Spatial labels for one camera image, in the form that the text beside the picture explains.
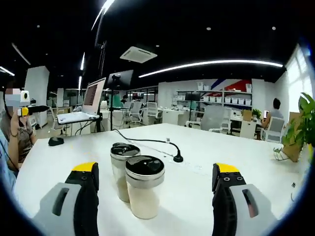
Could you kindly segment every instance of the air conditioner unit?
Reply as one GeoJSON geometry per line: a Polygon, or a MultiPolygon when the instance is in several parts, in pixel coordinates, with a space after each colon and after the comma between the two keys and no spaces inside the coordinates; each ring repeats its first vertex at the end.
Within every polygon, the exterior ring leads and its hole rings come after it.
{"type": "Polygon", "coordinates": [[[120,59],[144,63],[155,57],[157,57],[157,54],[132,46],[121,55],[120,59]]]}

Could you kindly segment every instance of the bracelet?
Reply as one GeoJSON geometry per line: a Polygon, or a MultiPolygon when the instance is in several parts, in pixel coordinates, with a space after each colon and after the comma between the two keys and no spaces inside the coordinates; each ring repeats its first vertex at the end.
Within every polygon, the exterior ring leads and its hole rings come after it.
{"type": "Polygon", "coordinates": [[[13,134],[12,134],[12,131],[11,131],[11,129],[10,129],[10,135],[11,135],[13,138],[16,138],[16,137],[18,136],[18,134],[19,134],[19,131],[16,133],[16,135],[13,135],[13,134]]]}

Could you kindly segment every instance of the computer monitor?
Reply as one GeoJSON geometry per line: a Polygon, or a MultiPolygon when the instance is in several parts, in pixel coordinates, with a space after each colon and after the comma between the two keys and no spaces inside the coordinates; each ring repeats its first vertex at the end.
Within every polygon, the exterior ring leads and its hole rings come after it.
{"type": "Polygon", "coordinates": [[[267,110],[264,111],[264,119],[267,118],[268,113],[269,113],[269,111],[267,111],[267,110]]]}
{"type": "Polygon", "coordinates": [[[130,87],[132,74],[133,70],[112,73],[109,75],[105,87],[114,90],[128,90],[130,87]]]}
{"type": "Polygon", "coordinates": [[[97,80],[88,85],[85,93],[82,111],[90,115],[97,115],[97,110],[102,95],[105,79],[97,80]]]}
{"type": "Polygon", "coordinates": [[[200,93],[198,92],[188,92],[185,94],[186,101],[200,101],[200,93]]]}

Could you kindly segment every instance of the plant pot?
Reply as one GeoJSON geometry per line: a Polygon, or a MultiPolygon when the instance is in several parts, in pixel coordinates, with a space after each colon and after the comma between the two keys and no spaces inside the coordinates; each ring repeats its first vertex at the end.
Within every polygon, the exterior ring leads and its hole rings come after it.
{"type": "Polygon", "coordinates": [[[304,144],[299,155],[297,163],[298,179],[292,184],[293,191],[291,193],[292,201],[295,201],[300,194],[300,190],[307,180],[311,167],[311,158],[314,155],[314,147],[304,144]]]}

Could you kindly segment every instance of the laptop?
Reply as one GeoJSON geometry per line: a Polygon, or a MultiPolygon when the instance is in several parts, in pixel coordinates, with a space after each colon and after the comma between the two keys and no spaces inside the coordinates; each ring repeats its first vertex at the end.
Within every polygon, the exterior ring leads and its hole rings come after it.
{"type": "Polygon", "coordinates": [[[97,114],[100,98],[105,84],[105,79],[100,79],[88,85],[81,112],[57,115],[58,124],[70,124],[82,121],[92,121],[99,118],[97,114]]]}

